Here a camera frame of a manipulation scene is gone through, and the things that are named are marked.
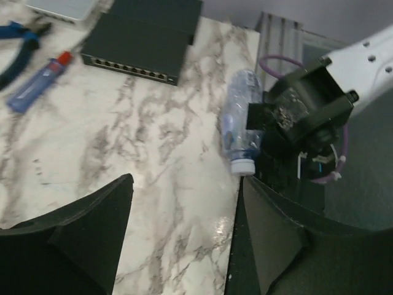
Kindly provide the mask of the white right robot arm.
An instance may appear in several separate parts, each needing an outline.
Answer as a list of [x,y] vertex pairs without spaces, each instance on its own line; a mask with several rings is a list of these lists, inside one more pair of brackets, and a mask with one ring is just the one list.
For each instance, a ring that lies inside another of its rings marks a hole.
[[248,107],[248,130],[267,136],[265,152],[315,155],[338,130],[392,89],[392,26],[334,50],[278,79],[267,101]]

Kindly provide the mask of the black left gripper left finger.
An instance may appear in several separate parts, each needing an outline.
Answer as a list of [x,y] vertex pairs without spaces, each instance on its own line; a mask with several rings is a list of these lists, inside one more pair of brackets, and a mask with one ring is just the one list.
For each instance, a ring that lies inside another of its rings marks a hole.
[[112,294],[132,196],[125,174],[1,230],[1,294]]

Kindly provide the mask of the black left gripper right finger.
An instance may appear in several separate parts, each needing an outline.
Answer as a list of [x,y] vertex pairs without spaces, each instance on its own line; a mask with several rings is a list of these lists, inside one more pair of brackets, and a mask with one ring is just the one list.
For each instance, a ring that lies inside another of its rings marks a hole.
[[225,294],[391,293],[391,229],[348,226],[241,180]]

